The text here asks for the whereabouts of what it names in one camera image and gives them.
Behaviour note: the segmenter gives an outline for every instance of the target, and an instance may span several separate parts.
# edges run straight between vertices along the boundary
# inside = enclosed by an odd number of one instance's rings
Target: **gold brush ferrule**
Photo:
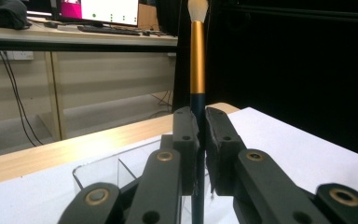
[[[205,93],[205,44],[201,21],[191,23],[190,93]]]

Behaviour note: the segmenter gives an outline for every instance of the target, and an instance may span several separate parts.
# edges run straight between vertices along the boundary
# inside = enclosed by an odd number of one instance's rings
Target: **black brush handle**
[[[199,126],[200,149],[196,158],[196,190],[191,197],[192,223],[203,223],[205,182],[205,93],[190,94],[190,110]]]

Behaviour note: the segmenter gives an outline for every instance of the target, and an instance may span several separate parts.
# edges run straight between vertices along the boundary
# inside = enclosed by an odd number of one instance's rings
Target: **keyboard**
[[[81,32],[87,33],[99,33],[108,35],[140,35],[138,32],[133,30],[123,30],[108,27],[95,27],[95,26],[77,26],[77,29]]]

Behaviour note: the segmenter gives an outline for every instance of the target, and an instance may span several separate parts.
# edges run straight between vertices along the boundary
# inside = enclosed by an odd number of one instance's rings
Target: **brush bristles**
[[[206,0],[188,0],[187,7],[191,21],[205,21],[206,12],[208,11],[208,2]]]

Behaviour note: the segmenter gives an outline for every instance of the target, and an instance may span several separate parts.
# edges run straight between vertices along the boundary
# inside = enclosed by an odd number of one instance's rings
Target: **desk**
[[[249,107],[211,106],[230,113],[245,145],[266,151],[301,188],[315,192],[319,184],[337,182],[358,190],[358,154]],[[72,170],[78,164],[171,131],[172,116],[166,116],[1,156],[0,223],[57,222],[75,197]],[[235,223],[232,209],[221,217],[216,207],[205,207],[212,211],[205,223]]]
[[[56,140],[67,138],[64,109],[170,91],[175,58],[165,52],[176,52],[176,44],[177,37],[167,35],[65,32],[36,22],[28,30],[0,28],[0,50],[44,51],[12,66],[22,78],[25,110],[38,115]],[[17,118],[16,107],[7,106],[15,103],[2,67],[0,94],[9,94],[0,95],[0,120]]]
[[[0,50],[176,52],[177,37],[65,32],[33,23],[28,30],[0,28]]]

